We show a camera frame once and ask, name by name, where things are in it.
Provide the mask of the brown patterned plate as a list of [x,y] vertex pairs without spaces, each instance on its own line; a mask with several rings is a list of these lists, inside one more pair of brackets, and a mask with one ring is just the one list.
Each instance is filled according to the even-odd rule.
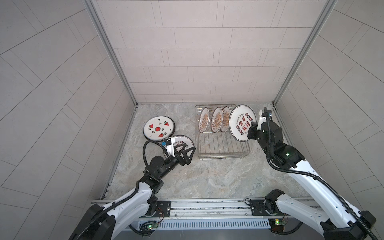
[[223,110],[221,107],[215,108],[213,115],[212,115],[212,121],[211,121],[211,129],[213,133],[216,133],[220,130],[223,123]]

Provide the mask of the circuit board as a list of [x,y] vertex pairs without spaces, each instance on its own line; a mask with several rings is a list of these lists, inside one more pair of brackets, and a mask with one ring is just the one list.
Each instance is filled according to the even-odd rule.
[[151,234],[158,228],[158,223],[156,221],[148,221],[140,225],[140,231],[143,234]]
[[285,231],[286,221],[283,219],[269,219],[270,231],[282,233]]

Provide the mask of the white red patterned plate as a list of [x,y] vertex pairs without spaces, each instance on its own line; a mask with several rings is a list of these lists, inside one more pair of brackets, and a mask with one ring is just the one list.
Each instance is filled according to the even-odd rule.
[[199,118],[199,133],[204,133],[209,123],[209,109],[203,108]]

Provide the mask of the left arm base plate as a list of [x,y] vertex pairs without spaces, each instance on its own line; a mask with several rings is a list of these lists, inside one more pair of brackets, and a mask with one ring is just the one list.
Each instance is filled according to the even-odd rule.
[[168,218],[171,211],[171,201],[157,201],[156,206],[150,206],[149,211],[144,215],[146,218]]

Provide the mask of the left aluminium corner profile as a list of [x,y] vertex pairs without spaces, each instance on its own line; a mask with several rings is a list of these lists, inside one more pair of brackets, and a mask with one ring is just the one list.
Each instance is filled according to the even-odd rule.
[[126,75],[125,75],[125,73],[124,73],[124,71],[123,71],[123,69],[119,63],[119,60],[118,60],[117,55],[116,55],[116,53],[115,53],[115,51],[111,45],[111,42],[108,39],[107,33],[106,33],[105,28],[103,27],[102,22],[101,22],[98,14],[97,14],[97,11],[96,11],[96,8],[95,8],[93,1],[84,0],[83,2],[84,2],[84,5],[85,5],[87,12],[90,15],[91,21],[93,22],[93,24],[96,28],[96,31],[99,34],[101,42],[102,42],[103,46],[105,47],[115,70],[117,71],[117,74],[119,75],[125,88],[127,89],[128,94],[129,94],[130,98],[132,99],[134,105],[137,107],[138,102],[134,96],[132,89],[129,86]]

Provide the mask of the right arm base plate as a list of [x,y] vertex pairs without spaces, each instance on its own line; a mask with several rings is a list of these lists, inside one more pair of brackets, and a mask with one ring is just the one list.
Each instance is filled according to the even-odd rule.
[[286,214],[280,212],[279,210],[274,210],[273,213],[268,212],[267,206],[265,204],[265,199],[246,199],[245,203],[251,209],[253,217],[274,217],[282,218],[286,216]]

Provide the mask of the right aluminium corner profile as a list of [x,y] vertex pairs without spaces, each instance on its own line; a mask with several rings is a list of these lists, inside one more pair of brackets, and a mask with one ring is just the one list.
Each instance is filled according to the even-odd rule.
[[304,46],[302,47],[301,51],[299,52],[293,66],[291,67],[285,81],[282,84],[281,89],[279,90],[276,98],[273,101],[273,105],[277,106],[279,101],[281,100],[284,92],[287,90],[290,82],[292,81],[293,77],[295,76],[297,70],[299,69],[300,65],[304,61],[305,57],[307,56],[309,50],[311,49],[313,43],[315,42],[317,36],[319,35],[321,29],[323,28],[324,24],[326,23],[327,19],[329,18],[330,14],[332,13],[332,10],[334,9],[337,0],[328,0],[326,1],[326,4],[324,5],[317,21],[314,24],[314,27],[312,28],[307,40],[305,41]]

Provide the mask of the aluminium mounting rail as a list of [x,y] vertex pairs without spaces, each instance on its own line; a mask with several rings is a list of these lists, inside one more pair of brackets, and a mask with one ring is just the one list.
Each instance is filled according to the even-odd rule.
[[[171,211],[168,218],[146,218],[144,216],[139,220],[149,221],[151,219],[165,219],[175,221],[202,221],[204,219],[213,222],[231,222],[236,219],[241,221],[251,221],[252,219],[283,219],[274,217],[253,217],[251,209],[245,203],[245,199],[181,199],[170,200]],[[268,212],[274,210],[286,214],[286,216],[295,218],[307,225],[318,225],[332,218],[333,205],[326,206],[317,203],[312,198],[291,198],[288,195],[281,195],[275,201],[265,202]]]

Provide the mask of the white red rim plate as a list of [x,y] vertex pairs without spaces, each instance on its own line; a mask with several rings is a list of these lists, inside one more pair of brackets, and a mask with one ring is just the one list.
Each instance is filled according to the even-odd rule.
[[252,122],[256,121],[256,115],[247,105],[236,106],[230,114],[229,129],[232,136],[239,142],[247,142],[248,132]]

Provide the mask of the white plate fruit pattern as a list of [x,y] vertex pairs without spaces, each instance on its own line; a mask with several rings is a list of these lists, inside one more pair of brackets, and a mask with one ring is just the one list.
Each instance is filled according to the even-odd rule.
[[147,140],[161,142],[171,137],[176,130],[175,122],[166,116],[157,116],[148,120],[143,128]]

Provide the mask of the right circuit board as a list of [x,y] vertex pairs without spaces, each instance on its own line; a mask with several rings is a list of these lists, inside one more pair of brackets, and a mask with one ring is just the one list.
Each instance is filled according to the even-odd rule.
[[283,219],[269,219],[270,231],[282,233],[285,231],[286,221]]

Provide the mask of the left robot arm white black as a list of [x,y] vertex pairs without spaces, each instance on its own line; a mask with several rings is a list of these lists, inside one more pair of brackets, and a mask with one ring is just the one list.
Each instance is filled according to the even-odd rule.
[[103,206],[89,207],[69,237],[71,240],[113,240],[138,218],[154,214],[156,194],[164,184],[162,179],[177,165],[189,165],[196,151],[193,145],[175,145],[171,140],[155,144],[166,157],[155,156],[150,162],[144,161],[144,176],[122,197]]

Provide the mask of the aluminium corner profile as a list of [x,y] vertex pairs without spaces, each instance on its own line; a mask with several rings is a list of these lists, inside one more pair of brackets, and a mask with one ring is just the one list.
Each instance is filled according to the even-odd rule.
[[115,70],[117,71],[117,74],[119,75],[125,88],[127,89],[128,94],[129,94],[130,98],[132,99],[134,105],[137,107],[138,102],[134,96],[132,89],[129,86],[126,75],[125,75],[125,73],[124,73],[124,71],[123,71],[123,69],[119,63],[119,60],[118,60],[117,55],[116,55],[116,53],[115,53],[115,51],[111,45],[111,42],[108,39],[107,33],[106,33],[105,28],[103,27],[102,22],[101,22],[98,14],[97,14],[97,11],[96,11],[96,8],[95,8],[93,1],[84,0],[83,2],[84,2],[84,5],[85,5],[87,12],[90,15],[91,21],[93,22],[93,24],[96,28],[96,31],[99,34],[101,42],[102,42],[103,46],[105,47]]
[[292,81],[293,77],[295,76],[297,70],[299,69],[300,65],[304,61],[305,57],[307,56],[309,50],[311,49],[313,43],[315,42],[317,36],[319,35],[321,29],[323,28],[324,24],[326,23],[327,19],[329,18],[330,14],[332,13],[332,10],[334,9],[337,0],[328,0],[326,1],[326,4],[324,5],[317,21],[314,24],[314,27],[312,28],[307,40],[305,41],[304,46],[302,47],[301,51],[299,52],[293,66],[291,67],[285,81],[282,84],[281,89],[279,90],[276,98],[273,101],[273,105],[277,106],[279,101],[281,100],[284,92],[287,90],[290,82]]

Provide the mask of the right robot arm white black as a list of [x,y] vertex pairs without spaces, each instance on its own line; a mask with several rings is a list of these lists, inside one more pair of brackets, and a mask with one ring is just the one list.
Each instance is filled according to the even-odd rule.
[[376,218],[345,200],[312,168],[293,146],[284,143],[282,129],[269,118],[247,123],[248,139],[256,140],[266,154],[270,167],[296,180],[320,206],[314,209],[280,190],[266,197],[270,211],[288,214],[323,235],[326,240],[364,240],[377,236],[372,232]]

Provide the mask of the left circuit board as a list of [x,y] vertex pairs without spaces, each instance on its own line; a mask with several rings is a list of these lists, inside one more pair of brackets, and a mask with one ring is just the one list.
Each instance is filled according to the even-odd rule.
[[140,231],[143,234],[151,234],[158,228],[158,223],[156,221],[148,221],[140,225]]

